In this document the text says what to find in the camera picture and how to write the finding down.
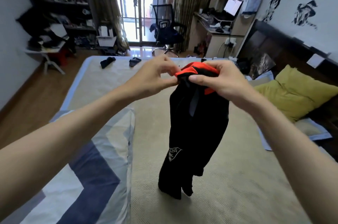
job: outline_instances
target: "white wall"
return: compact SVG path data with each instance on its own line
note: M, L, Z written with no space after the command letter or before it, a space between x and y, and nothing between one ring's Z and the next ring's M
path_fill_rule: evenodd
M257 18L264 16L271 0L263 0L257 13ZM298 26L292 23L298 4L306 4L311 0L281 0L273 18L268 24L276 27L285 34L304 41L307 45L318 48L329 53L330 58L338 60L338 0L315 0L318 7L315 7L316 15L308 21L318 26Z
M15 21L31 6L29 0L0 0L0 109L39 65L23 53L30 36Z

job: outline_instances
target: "wall decal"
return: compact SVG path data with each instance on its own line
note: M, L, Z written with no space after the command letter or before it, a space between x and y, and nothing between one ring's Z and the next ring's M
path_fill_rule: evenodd
M317 25L308 21L309 17L313 17L316 14L315 10L313 9L314 7L318 7L315 0L310 1L307 4L299 4L297 7L297 12L295 13L295 18L292 22L299 26L304 26L307 24L313 26L315 30L317 30Z
M271 0L270 6L265 12L265 16L263 18L263 22L268 23L273 18L273 13L278 8L281 0Z

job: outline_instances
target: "computer monitor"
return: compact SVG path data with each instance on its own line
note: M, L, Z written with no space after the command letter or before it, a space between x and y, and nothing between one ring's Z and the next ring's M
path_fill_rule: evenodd
M228 0L226 6L224 7L225 12L235 16L242 2L243 1L241 0Z

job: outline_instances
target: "dark wooden headboard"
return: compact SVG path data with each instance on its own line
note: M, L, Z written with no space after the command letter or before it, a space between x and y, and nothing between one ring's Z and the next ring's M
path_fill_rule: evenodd
M302 41L283 34L265 22L256 20L244 41L238 58L250 59L262 52L268 54L276 63L276 66L271 69L274 77L289 64L316 80L338 86L338 64L328 59L325 53L316 48L307 47ZM325 58L317 68L306 63L314 53ZM309 113L308 117L331 133L332 139L316 141L316 144L322 146L338 161L338 96Z

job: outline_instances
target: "triangular logo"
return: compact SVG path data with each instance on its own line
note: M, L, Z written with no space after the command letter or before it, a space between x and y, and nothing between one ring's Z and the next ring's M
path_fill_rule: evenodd
M169 148L169 161L171 162L181 150L180 148Z

